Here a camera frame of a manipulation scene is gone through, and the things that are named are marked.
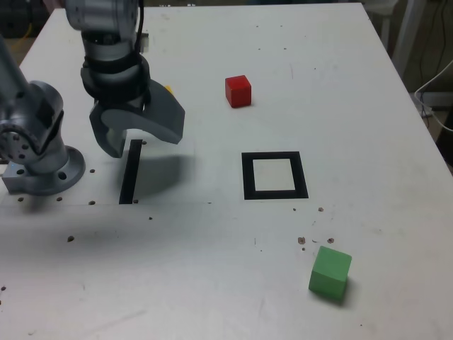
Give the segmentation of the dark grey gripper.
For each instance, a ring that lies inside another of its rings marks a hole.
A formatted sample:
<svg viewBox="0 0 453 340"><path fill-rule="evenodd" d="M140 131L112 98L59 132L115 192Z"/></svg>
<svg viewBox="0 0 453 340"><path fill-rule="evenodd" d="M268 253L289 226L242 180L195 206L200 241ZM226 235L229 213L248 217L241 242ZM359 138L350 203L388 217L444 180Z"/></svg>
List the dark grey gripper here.
<svg viewBox="0 0 453 340"><path fill-rule="evenodd" d="M142 130L163 142L178 144L183 137L185 110L168 89L151 79L144 96L96 96L89 119L101 149L113 158L121 158L125 130Z"/></svg>

